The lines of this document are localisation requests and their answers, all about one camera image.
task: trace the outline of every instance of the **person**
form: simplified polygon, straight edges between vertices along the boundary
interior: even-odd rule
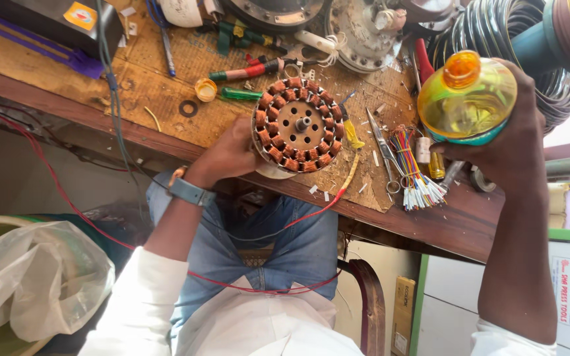
[[[507,126],[484,146],[443,143],[432,150],[480,166],[505,191],[481,285],[472,356],[555,355],[544,118],[536,108],[533,80],[502,62],[518,82]],[[249,117],[236,118],[183,179],[208,190],[220,179],[254,171],[262,158],[248,150],[249,133]],[[79,355],[361,355],[350,338],[333,331],[335,212],[281,231],[319,209],[282,197],[226,231],[224,225],[235,224],[224,224],[215,205],[202,208],[171,198],[164,188],[169,178],[169,173],[158,175],[161,184],[147,191],[156,227],[133,253]],[[272,255],[256,269],[246,267],[237,253],[271,242]],[[189,270],[258,290],[331,281],[306,293],[294,289],[273,295],[187,276]]]

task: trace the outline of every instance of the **scissors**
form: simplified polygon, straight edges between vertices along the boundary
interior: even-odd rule
[[[410,188],[412,185],[405,187],[400,184],[400,182],[402,182],[404,179],[406,179],[406,181],[409,183],[410,177],[406,176],[406,174],[404,174],[403,170],[401,169],[400,165],[397,164],[397,159],[395,158],[395,155],[391,151],[391,148],[388,146],[388,143],[386,143],[384,136],[382,136],[382,131],[379,129],[379,126],[377,126],[377,123],[375,122],[375,119],[373,118],[373,115],[370,113],[370,110],[368,108],[366,108],[366,114],[368,115],[368,122],[370,122],[370,126],[373,128],[373,134],[375,135],[375,140],[377,140],[377,145],[379,146],[379,150],[382,153],[382,158],[384,158],[384,167],[386,167],[386,173],[388,173],[389,182],[386,183],[386,191],[394,194],[400,191],[400,189],[402,188]],[[400,172],[401,178],[399,181],[393,180],[393,173],[391,172],[391,164],[388,163],[388,161],[391,161],[395,166],[395,168],[397,168],[397,172]]]

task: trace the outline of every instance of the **copper coil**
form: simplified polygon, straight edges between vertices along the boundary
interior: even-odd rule
[[[283,138],[281,137],[281,135],[276,135],[276,136],[272,137],[272,144],[276,148],[281,148],[282,145],[285,144],[285,141],[283,141]]]
[[[270,134],[267,132],[267,130],[261,130],[258,133],[258,138],[261,140],[261,145],[263,147],[267,147],[270,145]]]
[[[267,131],[271,134],[279,133],[279,123],[276,121],[268,122]]]
[[[328,128],[329,130],[333,129],[334,127],[334,121],[332,118],[330,117],[326,117],[324,118],[324,122],[325,122],[325,127]]]
[[[333,140],[333,133],[329,130],[325,130],[325,141],[331,142]]]
[[[318,83],[313,82],[311,80],[307,80],[307,84],[305,85],[305,87],[307,89],[309,89],[309,91],[311,91],[314,94],[318,94],[318,89],[320,89],[320,85],[318,85]]]
[[[294,157],[294,148],[289,146],[289,144],[285,144],[285,148],[283,148],[283,153],[286,154],[288,157]]]
[[[315,172],[317,170],[318,170],[318,167],[316,166],[316,162],[305,162],[305,163],[303,163],[303,172],[309,173],[309,172]]]
[[[328,91],[322,91],[322,93],[320,93],[321,98],[325,101],[326,104],[331,104],[333,103],[333,97],[331,96],[331,94]]]
[[[318,158],[318,164],[321,166],[321,168],[328,165],[329,162],[331,162],[331,156],[329,156],[328,153],[325,153]]]
[[[322,105],[320,108],[318,108],[318,110],[321,111],[323,117],[329,116],[329,108],[327,107],[327,105]]]
[[[263,110],[257,110],[257,113],[254,114],[254,118],[255,118],[255,122],[257,124],[257,127],[263,127],[265,126],[265,120],[267,114],[265,113],[265,111]]]
[[[283,92],[282,96],[284,96],[285,100],[288,102],[296,100],[296,93],[294,92],[294,89],[287,89],[285,92]]]
[[[282,96],[276,97],[276,99],[274,99],[274,103],[272,104],[273,107],[275,107],[276,109],[280,109],[283,106],[285,106],[285,104],[287,104],[287,101],[285,101],[285,99]]]
[[[279,80],[270,87],[270,94],[276,95],[278,93],[282,93],[285,89],[287,89],[287,86],[285,86],[285,83],[283,83],[282,80]]]
[[[258,100],[258,106],[261,109],[266,109],[269,104],[273,101],[274,97],[271,96],[269,93],[267,92],[263,92],[263,95],[261,95],[261,98]]]
[[[336,136],[336,139],[341,139],[344,136],[344,124],[336,124],[333,134]]]
[[[307,97],[309,96],[309,90],[307,90],[306,88],[300,89],[297,93],[296,96],[298,97],[298,99],[302,99],[302,100],[307,100]]]
[[[298,172],[298,162],[291,158],[285,158],[285,164],[283,164],[283,166],[292,172]]]
[[[267,117],[270,118],[270,121],[276,121],[280,113],[281,112],[273,106],[267,109]]]
[[[300,89],[303,87],[303,80],[301,78],[289,78],[288,84],[290,88]]]
[[[331,107],[331,113],[333,114],[333,118],[339,122],[340,120],[342,120],[342,110],[340,110],[340,107],[337,105],[334,105]]]
[[[342,148],[342,142],[334,141],[333,144],[331,145],[331,148],[329,148],[329,153],[333,157],[336,157],[337,153],[340,151],[341,148]]]
[[[304,162],[307,160],[305,157],[305,151],[297,150],[296,151],[296,160],[299,162]]]
[[[309,102],[312,103],[313,106],[318,107],[321,104],[321,97],[313,94],[312,97],[309,98]]]
[[[318,152],[324,155],[325,153],[329,152],[329,145],[327,144],[327,142],[323,141],[318,145],[318,147],[316,147],[316,149],[318,150]]]
[[[313,149],[307,151],[307,155],[309,156],[310,161],[315,161],[318,159],[318,150],[313,148]]]
[[[283,160],[282,152],[279,151],[276,147],[272,146],[272,148],[270,148],[269,153],[276,163],[281,163],[281,161]]]

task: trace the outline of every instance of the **wristwatch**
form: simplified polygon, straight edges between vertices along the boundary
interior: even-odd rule
[[[183,179],[187,166],[179,167],[171,176],[169,191],[174,197],[185,200],[197,206],[209,206],[217,196],[216,193],[203,190]]]

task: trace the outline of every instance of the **white shirt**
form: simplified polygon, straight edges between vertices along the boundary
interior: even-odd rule
[[[333,331],[336,308],[316,292],[273,296],[231,287],[195,311],[171,347],[169,320],[187,271],[186,262],[136,248],[79,355],[362,354],[353,340]],[[234,284],[250,287],[245,277]],[[555,345],[534,343],[484,320],[478,328],[472,356],[555,355]]]

